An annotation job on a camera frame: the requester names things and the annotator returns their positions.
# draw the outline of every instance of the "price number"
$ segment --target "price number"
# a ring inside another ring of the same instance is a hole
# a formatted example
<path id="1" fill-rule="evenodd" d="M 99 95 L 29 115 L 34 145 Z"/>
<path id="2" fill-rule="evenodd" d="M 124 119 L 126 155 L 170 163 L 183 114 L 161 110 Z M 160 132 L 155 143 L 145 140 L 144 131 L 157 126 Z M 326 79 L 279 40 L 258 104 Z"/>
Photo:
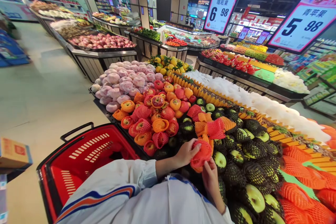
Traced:
<path id="1" fill-rule="evenodd" d="M 211 13 L 210 13 L 210 17 L 209 17 L 210 21 L 215 20 L 217 10 L 218 10 L 217 7 L 212 8 Z M 228 12 L 229 12 L 229 9 L 223 8 L 220 15 L 221 16 L 227 16 Z"/>
<path id="2" fill-rule="evenodd" d="M 290 34 L 292 34 L 292 32 L 297 28 L 297 24 L 295 23 L 300 23 L 302 21 L 302 19 L 297 19 L 297 18 L 293 18 L 288 25 L 286 26 L 287 28 L 290 29 L 284 29 L 282 31 L 282 35 L 283 36 L 289 36 Z M 306 28 L 304 28 L 305 31 L 311 31 L 311 32 L 315 32 L 317 31 L 317 29 L 323 25 L 323 22 L 316 22 L 316 21 L 311 21 Z"/>

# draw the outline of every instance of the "tiled floor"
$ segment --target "tiled floor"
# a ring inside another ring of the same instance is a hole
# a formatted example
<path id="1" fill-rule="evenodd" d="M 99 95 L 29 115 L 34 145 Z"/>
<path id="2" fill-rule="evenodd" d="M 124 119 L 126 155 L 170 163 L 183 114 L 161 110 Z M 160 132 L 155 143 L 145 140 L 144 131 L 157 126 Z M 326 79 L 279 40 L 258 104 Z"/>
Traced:
<path id="1" fill-rule="evenodd" d="M 32 63 L 0 69 L 0 136 L 28 144 L 34 164 L 8 184 L 8 223 L 47 223 L 36 167 L 87 122 L 108 123 L 92 102 L 91 85 L 39 24 L 15 23 Z"/>

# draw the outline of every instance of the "red shopping basket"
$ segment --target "red shopping basket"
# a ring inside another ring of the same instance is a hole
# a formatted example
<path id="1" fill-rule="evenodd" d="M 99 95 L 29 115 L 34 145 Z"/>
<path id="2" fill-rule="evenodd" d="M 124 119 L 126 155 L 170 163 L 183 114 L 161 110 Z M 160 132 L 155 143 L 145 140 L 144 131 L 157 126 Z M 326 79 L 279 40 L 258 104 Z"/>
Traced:
<path id="1" fill-rule="evenodd" d="M 88 126 L 91 129 L 66 140 Z M 65 143 L 37 167 L 49 223 L 54 223 L 69 197 L 96 169 L 115 159 L 139 158 L 114 124 L 94 127 L 89 122 L 61 136 L 61 139 Z"/>

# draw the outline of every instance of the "yellow lemon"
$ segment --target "yellow lemon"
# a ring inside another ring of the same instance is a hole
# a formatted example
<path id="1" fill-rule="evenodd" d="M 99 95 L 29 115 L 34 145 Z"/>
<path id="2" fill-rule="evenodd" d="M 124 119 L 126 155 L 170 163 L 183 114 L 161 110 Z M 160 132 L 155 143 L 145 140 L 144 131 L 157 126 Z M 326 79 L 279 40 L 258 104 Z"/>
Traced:
<path id="1" fill-rule="evenodd" d="M 155 68 L 155 72 L 159 73 L 161 69 L 162 69 L 162 67 L 157 66 L 157 67 Z"/>
<path id="2" fill-rule="evenodd" d="M 154 59 L 154 62 L 156 62 L 156 63 L 161 63 L 161 58 L 156 57 L 156 58 Z"/>
<path id="3" fill-rule="evenodd" d="M 165 76 L 165 75 L 167 74 L 167 70 L 164 69 L 164 68 L 162 68 L 162 69 L 160 70 L 160 74 L 162 74 L 163 76 Z"/>
<path id="4" fill-rule="evenodd" d="M 177 65 L 177 61 L 176 61 L 176 59 L 172 59 L 172 60 L 170 61 L 170 63 L 173 64 L 174 67 L 176 67 L 176 65 Z"/>

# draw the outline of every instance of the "shopping basket handle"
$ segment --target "shopping basket handle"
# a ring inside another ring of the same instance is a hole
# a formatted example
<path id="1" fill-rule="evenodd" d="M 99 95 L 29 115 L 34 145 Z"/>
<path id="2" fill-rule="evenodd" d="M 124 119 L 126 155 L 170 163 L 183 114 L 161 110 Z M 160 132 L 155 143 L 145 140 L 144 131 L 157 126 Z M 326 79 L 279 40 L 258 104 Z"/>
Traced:
<path id="1" fill-rule="evenodd" d="M 76 131 L 79 131 L 83 128 L 86 128 L 87 126 L 90 126 L 91 125 L 91 129 L 93 129 L 94 125 L 93 125 L 93 122 L 88 122 L 86 124 L 83 124 L 82 126 L 79 126 L 78 128 L 76 129 L 73 129 L 71 131 L 69 131 L 68 133 L 64 134 L 63 136 L 61 136 L 61 140 L 63 140 L 64 142 L 67 142 L 67 140 L 65 139 L 66 137 L 72 135 L 73 133 L 75 133 Z"/>

